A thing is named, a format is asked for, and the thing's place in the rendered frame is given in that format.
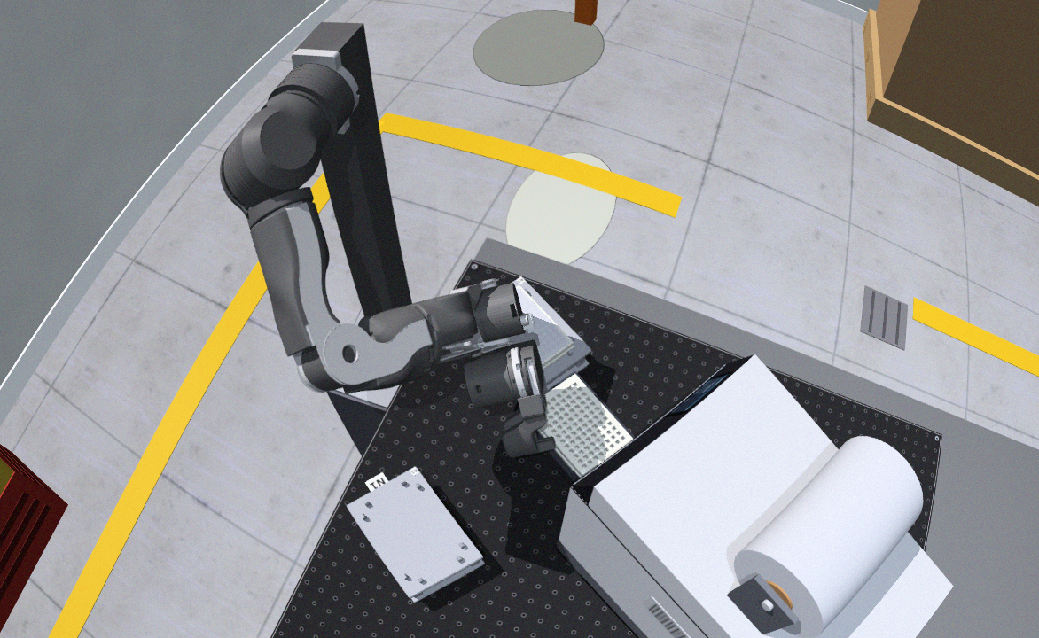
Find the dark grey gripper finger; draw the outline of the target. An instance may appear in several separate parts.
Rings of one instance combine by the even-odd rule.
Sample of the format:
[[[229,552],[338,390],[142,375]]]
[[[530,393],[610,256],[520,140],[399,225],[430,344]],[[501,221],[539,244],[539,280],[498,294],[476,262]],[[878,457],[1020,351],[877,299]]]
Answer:
[[[507,429],[507,431],[504,431],[502,437],[504,448],[506,448],[506,452],[511,459],[527,454],[551,451],[556,447],[553,444],[553,438],[535,441],[535,431],[543,428],[543,425],[545,425],[545,411],[543,395],[540,392],[539,386],[537,386],[535,366],[533,366],[532,358],[527,358],[527,368],[535,395],[520,397],[517,399],[520,413],[522,413],[524,421],[522,420],[522,423],[517,423]]]
[[[543,405],[545,406],[547,403],[545,403],[544,389],[543,389],[543,392],[541,394],[543,395]],[[507,429],[509,429],[509,427],[512,427],[512,425],[515,425],[516,423],[522,423],[522,420],[523,420],[522,413],[517,411],[517,413],[515,413],[515,415],[507,417],[506,424],[504,424],[504,428],[506,428],[506,431],[507,431]],[[537,438],[537,433],[535,431],[535,441],[543,441],[543,440],[550,440],[550,438],[553,438],[553,437],[551,436],[551,437],[547,437],[547,438]]]

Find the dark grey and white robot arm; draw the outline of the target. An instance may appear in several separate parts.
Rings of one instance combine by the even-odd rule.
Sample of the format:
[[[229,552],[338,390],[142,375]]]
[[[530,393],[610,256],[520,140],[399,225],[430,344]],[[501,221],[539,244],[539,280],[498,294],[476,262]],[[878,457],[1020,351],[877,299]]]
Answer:
[[[402,386],[534,328],[514,283],[496,286],[495,278],[363,316],[358,326],[339,323],[326,298],[324,227],[310,187],[301,186],[318,169],[322,147],[347,132],[359,89],[337,50],[298,49],[292,62],[225,149],[220,178],[246,215],[282,345],[303,384],[318,393],[345,387],[345,394]]]

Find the white roll of foil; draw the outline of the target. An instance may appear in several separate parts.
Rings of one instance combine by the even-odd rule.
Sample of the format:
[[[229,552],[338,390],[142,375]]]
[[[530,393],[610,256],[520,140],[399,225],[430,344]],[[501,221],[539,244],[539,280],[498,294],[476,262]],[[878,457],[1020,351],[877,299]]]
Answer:
[[[883,440],[849,438],[790,504],[734,558],[742,585],[762,576],[782,588],[816,638],[880,568],[922,511],[914,470]]]

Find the white label with black lettering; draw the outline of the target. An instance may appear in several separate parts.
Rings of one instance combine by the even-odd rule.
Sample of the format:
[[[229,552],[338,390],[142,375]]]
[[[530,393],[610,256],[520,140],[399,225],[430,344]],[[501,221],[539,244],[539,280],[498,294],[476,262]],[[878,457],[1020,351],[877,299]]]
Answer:
[[[365,484],[372,491],[375,488],[381,487],[383,484],[387,484],[387,482],[388,482],[388,479],[387,479],[385,475],[383,475],[383,472],[382,472],[382,473],[380,473],[380,475],[377,475],[374,478],[372,478],[370,480],[367,480],[365,482]]]

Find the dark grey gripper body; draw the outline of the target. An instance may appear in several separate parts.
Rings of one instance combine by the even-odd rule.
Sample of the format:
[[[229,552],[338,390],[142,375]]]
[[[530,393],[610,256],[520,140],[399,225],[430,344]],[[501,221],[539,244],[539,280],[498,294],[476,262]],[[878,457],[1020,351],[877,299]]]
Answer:
[[[543,364],[534,339],[530,342],[500,347],[486,354],[476,353],[468,356],[464,361],[465,381],[468,396],[474,407],[502,405],[514,402],[520,397],[535,394],[532,393],[527,358],[533,360],[537,386],[542,393]]]

